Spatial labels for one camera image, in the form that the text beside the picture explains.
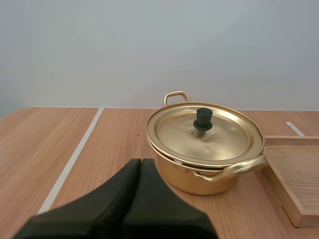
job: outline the pot handle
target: pot handle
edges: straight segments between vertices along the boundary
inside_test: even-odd
[[[190,102],[188,94],[186,94],[184,91],[173,91],[173,92],[168,93],[164,97],[163,106],[167,106],[167,99],[168,99],[168,97],[172,97],[172,96],[183,96],[186,102]]]
[[[261,169],[266,166],[268,166],[267,159],[265,155],[261,154],[255,158],[251,158],[251,159],[230,165],[212,177],[203,175],[195,171],[193,171],[193,173],[196,177],[202,178],[206,181],[217,182],[219,180],[237,177],[240,174],[246,173],[251,170]]]

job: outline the white tape line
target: white tape line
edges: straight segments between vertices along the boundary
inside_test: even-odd
[[[291,122],[286,122],[287,125],[290,126],[290,128],[293,129],[294,132],[296,132],[299,136],[305,136],[296,126],[293,125]]]
[[[46,197],[44,203],[42,204],[42,207],[40,208],[38,214],[41,213],[45,213],[47,211],[50,210],[54,199],[56,198],[56,196],[58,195],[65,179],[67,178],[67,176],[69,175],[75,161],[77,160],[78,156],[80,155],[86,141],[88,140],[88,138],[90,137],[90,134],[92,133],[97,121],[99,120],[99,117],[101,116],[103,112],[103,108],[99,108],[98,111],[96,112],[90,126],[88,127],[88,129],[86,130],[85,134],[83,135],[81,141],[79,142],[78,146],[76,147],[76,149],[74,150],[72,156],[70,157],[69,161],[66,163],[63,171],[61,172],[59,178],[56,180],[54,186],[52,187],[50,193],[48,194],[48,196]]]

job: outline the black knob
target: black knob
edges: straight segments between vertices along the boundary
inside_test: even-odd
[[[213,124],[210,122],[213,111],[208,108],[199,108],[197,110],[197,119],[194,121],[194,127],[201,131],[210,130]]]

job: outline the gold pot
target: gold pot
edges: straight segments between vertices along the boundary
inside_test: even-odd
[[[176,95],[186,102],[167,105]],[[240,174],[268,165],[265,138],[251,119],[224,106],[191,102],[182,91],[165,96],[163,108],[147,122],[146,135],[162,177],[192,194],[221,193]]]

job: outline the pot rim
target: pot rim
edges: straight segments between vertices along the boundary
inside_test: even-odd
[[[150,147],[155,151],[155,153],[157,155],[159,155],[160,157],[162,157],[163,159],[169,161],[170,163],[173,163],[177,166],[180,166],[180,167],[183,167],[183,168],[186,168],[186,169],[190,169],[190,170],[193,170],[193,171],[198,171],[198,172],[220,172],[222,171],[224,168],[212,168],[212,169],[209,169],[207,167],[199,167],[199,166],[195,166],[195,165],[190,165],[190,164],[185,164],[183,162],[180,162],[180,163],[177,163],[177,160],[176,159],[172,159],[172,158],[169,158],[168,156],[162,154],[161,152],[157,151],[154,146],[149,142],[148,140],[148,143],[150,145]]]

